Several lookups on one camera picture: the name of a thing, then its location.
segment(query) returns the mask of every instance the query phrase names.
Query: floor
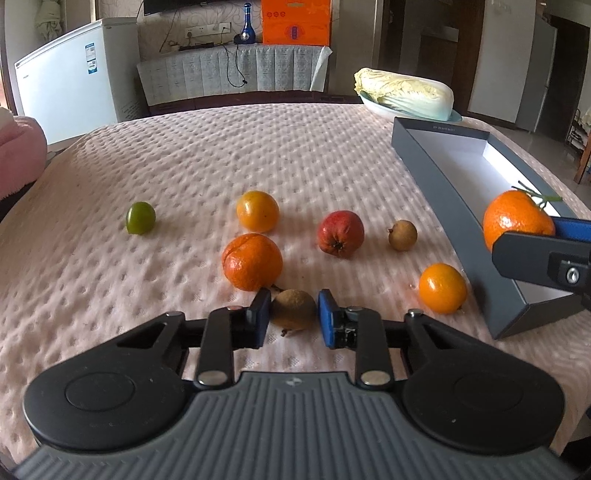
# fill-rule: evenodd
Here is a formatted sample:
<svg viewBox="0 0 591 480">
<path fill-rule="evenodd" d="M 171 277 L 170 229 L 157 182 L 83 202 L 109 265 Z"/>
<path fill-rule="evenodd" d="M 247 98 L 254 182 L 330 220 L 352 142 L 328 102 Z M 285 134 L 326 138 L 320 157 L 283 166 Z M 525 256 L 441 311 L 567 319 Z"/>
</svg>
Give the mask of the floor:
<svg viewBox="0 0 591 480">
<path fill-rule="evenodd" d="M 585 175 L 580 185 L 573 180 L 577 171 L 578 158 L 575 159 L 571 149 L 555 140 L 523 130 L 510 130 L 502 127 L 496 127 L 496 129 L 533 155 L 591 209 L 590 176 Z"/>
</svg>

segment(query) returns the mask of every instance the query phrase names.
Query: orange box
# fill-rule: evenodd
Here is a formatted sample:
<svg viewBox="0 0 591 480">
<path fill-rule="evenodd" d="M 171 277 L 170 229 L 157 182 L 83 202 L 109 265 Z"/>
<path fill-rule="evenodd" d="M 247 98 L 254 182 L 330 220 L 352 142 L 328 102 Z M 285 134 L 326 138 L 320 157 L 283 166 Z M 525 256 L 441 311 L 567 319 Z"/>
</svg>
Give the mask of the orange box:
<svg viewBox="0 0 591 480">
<path fill-rule="evenodd" d="M 262 0 L 262 42 L 330 45 L 330 0 Z"/>
</svg>

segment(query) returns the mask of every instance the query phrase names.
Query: red pear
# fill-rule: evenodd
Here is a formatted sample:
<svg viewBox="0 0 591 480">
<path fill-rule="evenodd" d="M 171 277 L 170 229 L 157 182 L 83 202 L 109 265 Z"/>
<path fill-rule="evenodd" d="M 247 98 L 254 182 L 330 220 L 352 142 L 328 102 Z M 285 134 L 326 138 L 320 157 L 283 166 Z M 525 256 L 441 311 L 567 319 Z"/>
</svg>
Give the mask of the red pear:
<svg viewBox="0 0 591 480">
<path fill-rule="evenodd" d="M 318 227 L 318 246 L 330 255 L 350 258 L 365 239 L 363 222 L 356 213 L 339 210 L 327 216 Z"/>
</svg>

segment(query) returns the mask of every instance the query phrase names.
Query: patterned wallpaper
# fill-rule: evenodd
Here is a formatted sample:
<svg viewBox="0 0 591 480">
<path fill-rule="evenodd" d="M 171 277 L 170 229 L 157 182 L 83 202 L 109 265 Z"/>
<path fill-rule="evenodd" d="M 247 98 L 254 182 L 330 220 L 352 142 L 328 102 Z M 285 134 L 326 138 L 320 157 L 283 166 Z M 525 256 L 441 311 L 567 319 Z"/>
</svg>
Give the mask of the patterned wallpaper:
<svg viewBox="0 0 591 480">
<path fill-rule="evenodd" d="M 100 16 L 106 17 L 134 17 L 141 5 L 141 0 L 99 0 Z M 262 35 L 261 26 L 261 1 L 251 0 L 252 3 L 252 26 L 257 36 Z M 138 17 L 139 27 L 139 54 L 142 60 L 149 60 L 159 55 L 162 42 L 171 28 L 168 41 L 186 45 L 188 40 L 184 37 L 186 28 L 197 25 L 209 25 L 220 22 L 230 22 L 232 33 L 224 34 L 223 41 L 227 42 L 240 33 L 244 26 L 244 1 L 214 2 L 205 7 L 182 8 L 176 12 L 165 12 L 144 16 L 144 8 L 141 8 Z M 197 37 L 193 42 L 220 42 L 220 35 Z M 170 46 L 164 45 L 162 52 L 170 51 Z"/>
</svg>

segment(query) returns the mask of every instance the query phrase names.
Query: pink bedspread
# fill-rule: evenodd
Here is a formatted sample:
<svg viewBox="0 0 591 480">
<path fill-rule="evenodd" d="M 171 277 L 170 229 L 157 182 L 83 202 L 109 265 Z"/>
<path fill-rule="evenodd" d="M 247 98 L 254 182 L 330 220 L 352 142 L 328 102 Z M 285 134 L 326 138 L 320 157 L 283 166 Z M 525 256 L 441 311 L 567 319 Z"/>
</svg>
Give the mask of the pink bedspread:
<svg viewBox="0 0 591 480">
<path fill-rule="evenodd" d="M 467 120 L 470 126 L 491 129 Z M 101 128 L 56 157 L 0 223 L 0 444 L 16 460 L 35 448 L 22 413 L 27 384 L 43 369 L 169 310 L 203 318 L 254 294 L 224 278 L 220 254 L 244 233 L 235 202 L 265 190 L 281 206 L 270 237 L 284 257 L 277 284 L 341 305 L 363 305 L 386 319 L 420 306 L 422 270 L 460 262 L 441 225 L 392 149 L 392 124 L 362 105 L 250 105 L 158 116 Z M 583 203 L 530 155 L 514 149 L 581 218 Z M 129 236 L 133 202 L 155 206 L 157 227 Z M 366 241 L 350 260 L 322 253 L 316 227 L 327 212 L 354 210 Z M 412 220 L 419 243 L 393 252 L 387 229 Z M 474 296 L 437 316 L 553 375 L 566 412 L 560 452 L 591 404 L 591 314 L 495 342 Z M 281 337 L 235 354 L 236 369 L 352 372 L 354 354 L 331 351 L 319 330 Z M 189 363 L 193 367 L 194 357 Z"/>
</svg>

